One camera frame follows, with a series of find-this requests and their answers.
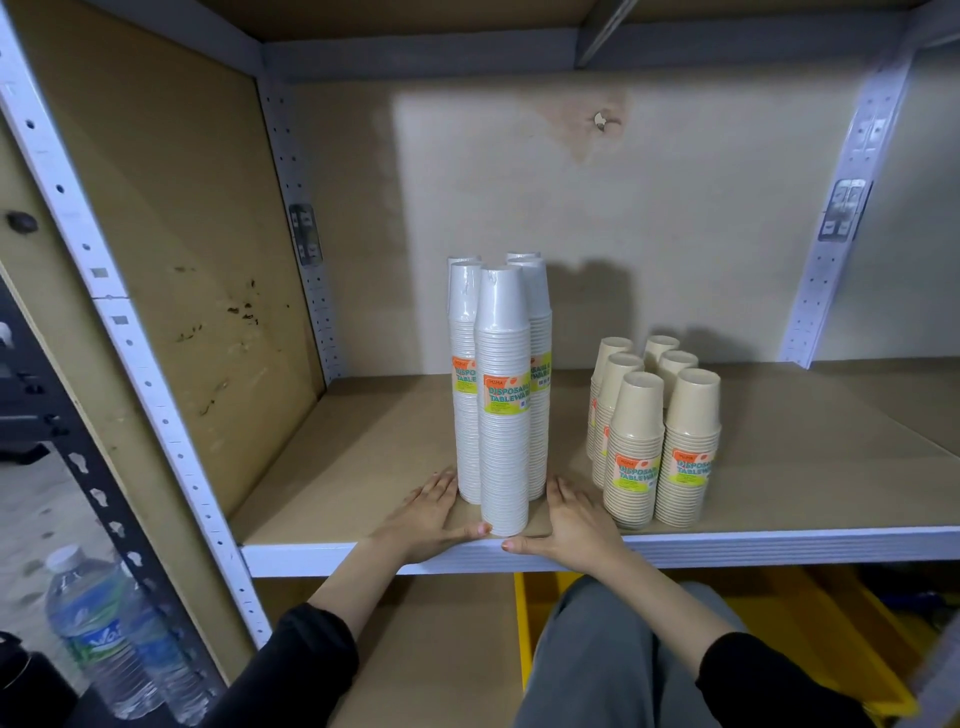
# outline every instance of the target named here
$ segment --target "water stain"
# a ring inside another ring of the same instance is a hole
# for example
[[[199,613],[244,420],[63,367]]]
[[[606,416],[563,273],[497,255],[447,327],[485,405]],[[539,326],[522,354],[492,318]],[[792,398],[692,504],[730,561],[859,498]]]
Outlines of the water stain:
[[[563,144],[578,164],[587,162],[595,149],[623,138],[630,118],[625,88],[545,90],[538,94],[533,108],[549,124],[550,136]]]

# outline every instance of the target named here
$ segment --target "white paper cup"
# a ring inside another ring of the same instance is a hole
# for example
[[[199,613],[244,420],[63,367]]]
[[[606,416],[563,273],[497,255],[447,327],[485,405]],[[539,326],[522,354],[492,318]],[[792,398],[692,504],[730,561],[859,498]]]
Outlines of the white paper cup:
[[[647,372],[657,373],[660,357],[664,352],[680,347],[680,339],[673,336],[651,336],[647,339],[646,346],[643,348],[643,366]]]
[[[607,357],[612,353],[629,352],[634,347],[634,342],[625,339],[622,336],[608,336],[600,339],[600,350],[597,352],[597,363],[593,367],[593,377],[591,381],[597,384],[603,384],[604,368],[607,366]]]
[[[598,403],[611,411],[616,407],[620,384],[628,372],[643,371],[643,360],[634,353],[618,352],[607,357]]]
[[[448,255],[446,257],[446,310],[450,310],[450,266],[454,263],[480,263],[479,255]]]
[[[516,257],[507,261],[523,273],[523,290],[530,319],[551,315],[550,293],[546,282],[546,262],[540,257]]]
[[[706,369],[683,369],[677,374],[666,426],[691,437],[720,431],[720,376]]]
[[[485,265],[480,271],[476,327],[489,332],[529,331],[530,318],[519,268]]]
[[[674,387],[677,386],[677,374],[684,369],[692,369],[700,366],[700,360],[690,352],[681,352],[679,349],[671,349],[660,355],[660,361],[657,363],[657,374],[663,380],[663,407],[670,406],[670,398],[673,397]]]
[[[477,261],[457,261],[447,266],[446,312],[451,321],[476,320],[482,268]]]
[[[663,436],[663,380],[648,372],[628,372],[620,383],[611,425],[623,437]]]

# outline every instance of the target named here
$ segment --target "water bottle cap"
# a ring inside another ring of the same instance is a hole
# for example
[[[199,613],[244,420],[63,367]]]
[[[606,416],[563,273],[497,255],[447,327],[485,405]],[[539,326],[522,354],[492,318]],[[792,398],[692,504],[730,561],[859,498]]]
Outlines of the water bottle cap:
[[[86,560],[84,550],[76,544],[58,548],[47,556],[45,566],[53,573],[72,571]]]

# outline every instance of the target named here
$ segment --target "beige wall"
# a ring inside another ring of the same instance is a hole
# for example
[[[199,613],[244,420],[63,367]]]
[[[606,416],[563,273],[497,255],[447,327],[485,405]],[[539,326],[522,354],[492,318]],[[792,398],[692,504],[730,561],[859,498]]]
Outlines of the beige wall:
[[[960,355],[960,43],[914,62],[817,357]]]
[[[516,249],[550,266],[559,368],[654,329],[776,359],[866,68],[296,86],[349,371],[449,371],[445,257]]]

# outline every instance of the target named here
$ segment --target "white metal frame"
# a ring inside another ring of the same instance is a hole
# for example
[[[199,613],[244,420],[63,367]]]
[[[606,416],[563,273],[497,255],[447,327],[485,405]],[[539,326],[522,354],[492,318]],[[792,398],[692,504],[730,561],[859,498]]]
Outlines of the white metal frame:
[[[270,623],[2,2],[0,106],[237,609],[261,646]]]

